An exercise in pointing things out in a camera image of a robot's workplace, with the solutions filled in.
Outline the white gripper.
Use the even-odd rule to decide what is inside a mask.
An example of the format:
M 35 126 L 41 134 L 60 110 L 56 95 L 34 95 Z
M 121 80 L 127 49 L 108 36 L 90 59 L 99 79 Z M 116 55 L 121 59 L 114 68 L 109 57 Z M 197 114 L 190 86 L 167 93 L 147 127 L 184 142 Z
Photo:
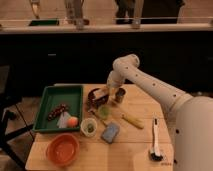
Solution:
M 109 88 L 118 88 L 122 86 L 122 77 L 116 72 L 111 71 L 107 78 L 107 86 Z M 104 87 L 94 91 L 94 100 L 99 100 L 100 98 L 109 94 L 109 89 Z

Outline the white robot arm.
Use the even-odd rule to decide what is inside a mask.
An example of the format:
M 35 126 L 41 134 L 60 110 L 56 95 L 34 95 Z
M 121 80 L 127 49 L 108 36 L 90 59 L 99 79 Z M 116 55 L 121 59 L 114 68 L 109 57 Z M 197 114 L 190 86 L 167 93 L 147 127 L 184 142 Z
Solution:
M 129 80 L 176 116 L 173 171 L 213 171 L 213 98 L 192 96 L 138 69 L 135 54 L 113 61 L 106 85 L 95 98 L 114 94 Z

